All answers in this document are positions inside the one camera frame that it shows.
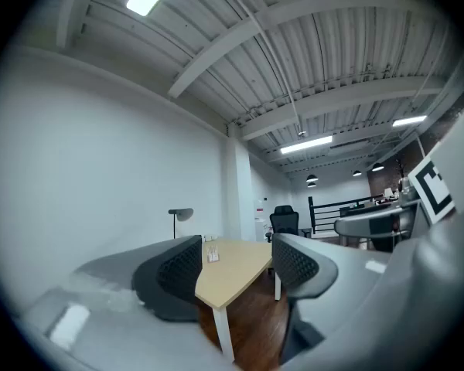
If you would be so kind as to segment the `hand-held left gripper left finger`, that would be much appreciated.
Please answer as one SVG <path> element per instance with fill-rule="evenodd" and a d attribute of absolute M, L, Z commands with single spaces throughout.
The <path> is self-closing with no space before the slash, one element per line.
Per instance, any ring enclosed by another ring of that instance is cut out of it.
<path fill-rule="evenodd" d="M 166 322 L 197 322 L 196 283 L 203 268 L 202 237 L 154 243 L 135 269 L 131 286 L 144 307 Z"/>

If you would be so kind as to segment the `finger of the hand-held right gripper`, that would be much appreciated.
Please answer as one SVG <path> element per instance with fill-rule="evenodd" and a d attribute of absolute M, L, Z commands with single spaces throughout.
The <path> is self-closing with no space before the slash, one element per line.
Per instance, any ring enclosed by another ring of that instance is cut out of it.
<path fill-rule="evenodd" d="M 416 206 L 397 206 L 345 216 L 334 223 L 334 229 L 344 237 L 399 242 L 411 235 L 416 212 Z"/>

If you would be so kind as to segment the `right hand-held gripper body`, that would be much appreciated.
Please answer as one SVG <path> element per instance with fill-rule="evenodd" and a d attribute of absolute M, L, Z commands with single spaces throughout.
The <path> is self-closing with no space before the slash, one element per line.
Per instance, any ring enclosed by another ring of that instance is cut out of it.
<path fill-rule="evenodd" d="M 418 199 L 400 207 L 402 223 L 418 211 L 430 225 L 450 213 L 464 214 L 464 111 L 408 178 Z"/>

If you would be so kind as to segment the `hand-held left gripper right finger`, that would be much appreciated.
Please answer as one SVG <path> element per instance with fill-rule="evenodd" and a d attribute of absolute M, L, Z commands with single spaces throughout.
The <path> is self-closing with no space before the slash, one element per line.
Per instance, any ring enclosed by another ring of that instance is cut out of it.
<path fill-rule="evenodd" d="M 300 352 L 318 345 L 323 337 L 302 319 L 300 301 L 319 298 L 335 283 L 339 270 L 328 257 L 304 247 L 299 239 L 276 233 L 272 239 L 275 273 L 285 286 L 288 321 L 279 363 L 285 364 Z"/>

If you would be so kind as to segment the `black metal railing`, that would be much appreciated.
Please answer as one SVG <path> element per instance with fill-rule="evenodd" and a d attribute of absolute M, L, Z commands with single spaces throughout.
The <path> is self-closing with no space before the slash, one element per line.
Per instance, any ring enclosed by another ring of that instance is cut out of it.
<path fill-rule="evenodd" d="M 311 238 L 325 239 L 335 237 L 334 223 L 337 219 L 345 216 L 352 209 L 359 210 L 367 206 L 373 206 L 376 201 L 382 200 L 383 197 L 383 194 L 378 194 L 376 196 L 316 205 L 313 197 L 309 196 L 309 218 L 312 228 Z"/>

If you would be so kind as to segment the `black office chair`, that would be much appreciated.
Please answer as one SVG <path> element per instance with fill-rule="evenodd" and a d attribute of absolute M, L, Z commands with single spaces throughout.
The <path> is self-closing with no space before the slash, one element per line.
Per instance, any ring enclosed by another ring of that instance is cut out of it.
<path fill-rule="evenodd" d="M 265 234 L 267 242 L 272 241 L 274 233 L 288 233 L 304 238 L 312 238 L 310 229 L 299 229 L 299 214 L 290 205 L 276 206 L 270 215 L 271 231 Z"/>

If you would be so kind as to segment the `grey desk lamp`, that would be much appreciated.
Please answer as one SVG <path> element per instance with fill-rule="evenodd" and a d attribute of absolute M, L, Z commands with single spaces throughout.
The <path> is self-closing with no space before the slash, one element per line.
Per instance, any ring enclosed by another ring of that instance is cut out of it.
<path fill-rule="evenodd" d="M 169 209 L 168 214 L 172 216 L 172 233 L 173 238 L 176 238 L 176 222 L 185 222 L 193 216 L 194 210 L 192 208 L 184 209 Z"/>

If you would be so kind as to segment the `white ceiling pipe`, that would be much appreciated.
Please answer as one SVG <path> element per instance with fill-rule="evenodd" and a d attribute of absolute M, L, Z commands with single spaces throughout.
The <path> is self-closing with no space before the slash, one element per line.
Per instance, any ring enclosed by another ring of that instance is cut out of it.
<path fill-rule="evenodd" d="M 297 120 L 298 137 L 299 138 L 304 138 L 305 135 L 306 135 L 306 132 L 303 130 L 302 121 L 301 121 L 301 118 L 299 117 L 299 113 L 298 113 L 298 110 L 297 110 L 297 107 L 296 107 L 296 104 L 295 104 L 294 95 L 293 95 L 292 89 L 290 87 L 290 83 L 288 81 L 286 73 L 285 73 L 285 71 L 283 69 L 283 66 L 281 64 L 281 60 L 279 59 L 278 54 L 275 52 L 275 49 L 274 49 L 274 47 L 273 47 L 273 45 L 271 43 L 271 40 L 270 40 L 268 34 L 266 33 L 263 26 L 258 21 L 256 15 L 249 9 L 247 4 L 243 0 L 236 0 L 236 1 L 239 3 L 241 8 L 246 12 L 248 18 L 256 26 L 259 34 L 261 35 L 261 38 L 264 40 L 264 43 L 267 46 L 267 49 L 268 49 L 269 53 L 271 54 L 271 57 L 275 61 L 275 65 L 276 65 L 276 67 L 278 69 L 278 73 L 279 73 L 279 75 L 281 77 L 281 80 L 282 80 L 282 82 L 283 82 L 283 84 L 285 86 L 285 90 L 287 91 L 288 98 L 289 98 L 289 100 L 291 102 L 292 110 L 293 110 L 294 115 L 295 115 L 295 119 Z"/>

